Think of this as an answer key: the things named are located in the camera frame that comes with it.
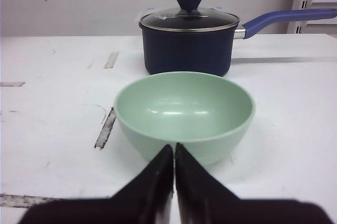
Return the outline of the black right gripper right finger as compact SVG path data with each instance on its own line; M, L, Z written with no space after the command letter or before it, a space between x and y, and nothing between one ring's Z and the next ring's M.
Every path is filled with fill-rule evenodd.
M332 223L313 203L239 198L180 143L175 148L175 180L181 223Z

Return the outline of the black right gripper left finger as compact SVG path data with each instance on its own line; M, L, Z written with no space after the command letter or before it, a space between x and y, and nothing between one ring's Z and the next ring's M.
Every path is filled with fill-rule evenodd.
M20 223L169 223L173 180L173 149L166 145L113 197L42 203Z

